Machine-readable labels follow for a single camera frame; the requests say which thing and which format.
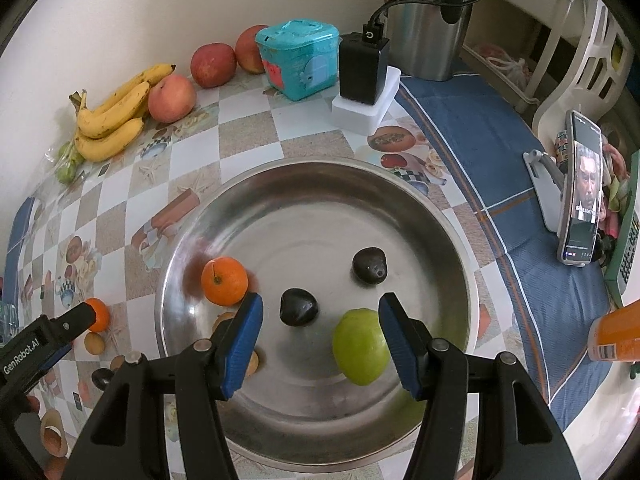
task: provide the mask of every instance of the calculator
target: calculator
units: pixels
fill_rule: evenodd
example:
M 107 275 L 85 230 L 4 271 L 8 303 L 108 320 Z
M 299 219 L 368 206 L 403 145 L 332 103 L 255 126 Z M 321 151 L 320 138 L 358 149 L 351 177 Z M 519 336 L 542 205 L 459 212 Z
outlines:
M 638 235 L 640 234 L 640 203 L 638 200 L 638 178 L 640 152 L 631 157 L 631 189 L 628 207 L 620 226 L 620 236 L 616 249 L 604 275 L 609 293 L 616 306 L 627 306 L 640 300 L 640 255 Z

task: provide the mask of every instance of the checkered tablecloth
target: checkered tablecloth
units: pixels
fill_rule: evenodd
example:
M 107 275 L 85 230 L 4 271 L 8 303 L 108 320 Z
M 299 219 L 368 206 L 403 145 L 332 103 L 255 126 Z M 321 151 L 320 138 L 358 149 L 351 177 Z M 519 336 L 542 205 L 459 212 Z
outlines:
M 54 407 L 62 414 L 70 443 L 100 396 L 90 379 L 96 368 L 108 367 L 114 356 L 131 349 L 159 357 L 154 300 L 159 268 L 166 257 L 160 245 L 166 238 L 164 247 L 170 246 L 176 229 L 190 214 L 174 229 L 154 227 L 152 219 L 165 206 L 185 193 L 207 203 L 223 182 L 281 158 L 333 155 L 383 165 L 383 153 L 372 149 L 367 137 L 332 125 L 330 103 L 336 94 L 334 87 L 292 103 L 270 88 L 265 76 L 239 72 L 221 88 L 200 90 L 196 108 L 185 119 L 169 126 L 150 120 L 123 154 L 109 162 L 86 164 L 65 192 L 41 196 L 42 208 L 36 212 L 18 264 L 22 326 L 41 313 L 59 316 L 91 296 L 101 298 L 111 310 L 105 352 L 100 357 L 88 354 L 79 338 L 36 388 L 42 409 Z M 415 145 L 399 153 L 404 160 L 400 167 L 386 167 L 408 186 L 422 186 L 468 251 L 481 302 L 476 354 L 493 358 L 506 349 L 524 363 L 511 297 L 494 252 L 446 163 L 398 102 L 393 102 L 381 126 L 404 128 L 415 137 Z M 146 237 L 146 244 L 135 235 Z M 460 478 L 470 475 L 477 417 L 478 396 L 474 395 L 468 402 Z M 169 438 L 167 444 L 172 475 L 183 479 L 179 442 Z M 377 464 L 322 478 L 396 480 L 410 454 L 408 447 Z M 234 463 L 241 479 L 305 477 L 236 454 Z

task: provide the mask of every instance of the metal bolt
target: metal bolt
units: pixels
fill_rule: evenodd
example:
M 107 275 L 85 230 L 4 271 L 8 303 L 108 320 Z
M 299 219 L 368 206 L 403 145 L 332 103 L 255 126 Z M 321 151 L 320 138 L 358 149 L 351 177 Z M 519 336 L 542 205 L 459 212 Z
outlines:
M 449 342 L 446 339 L 442 339 L 437 337 L 433 341 L 431 341 L 431 348 L 433 348 L 436 352 L 446 352 L 449 350 Z
M 137 365 L 140 361 L 142 361 L 142 354 L 137 350 L 132 350 L 124 356 L 124 360 L 130 365 Z
M 211 341 L 209 339 L 198 339 L 193 344 L 193 349 L 196 352 L 206 352 L 209 348 L 211 348 Z
M 511 352 L 502 352 L 500 354 L 500 361 L 506 365 L 514 365 L 516 364 L 517 359 Z

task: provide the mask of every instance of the blue container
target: blue container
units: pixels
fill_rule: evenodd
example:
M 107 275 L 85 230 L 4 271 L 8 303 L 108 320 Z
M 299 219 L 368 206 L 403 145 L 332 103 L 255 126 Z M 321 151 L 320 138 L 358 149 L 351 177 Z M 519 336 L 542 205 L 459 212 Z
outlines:
M 255 37 L 269 83 L 300 101 L 336 81 L 338 29 L 313 20 L 264 28 Z

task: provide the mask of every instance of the black fruit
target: black fruit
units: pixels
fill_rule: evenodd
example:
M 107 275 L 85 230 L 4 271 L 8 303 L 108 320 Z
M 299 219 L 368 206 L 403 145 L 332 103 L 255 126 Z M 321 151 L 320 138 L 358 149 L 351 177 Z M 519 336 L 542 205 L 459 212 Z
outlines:
M 353 257 L 353 273 L 367 285 L 377 285 L 386 278 L 386 256 L 378 247 L 359 250 Z
M 98 368 L 91 374 L 91 382 L 96 388 L 104 391 L 107 389 L 107 386 L 109 386 L 112 377 L 113 372 L 108 368 Z
M 280 298 L 280 320 L 289 326 L 303 326 L 318 315 L 318 302 L 303 288 L 289 288 Z

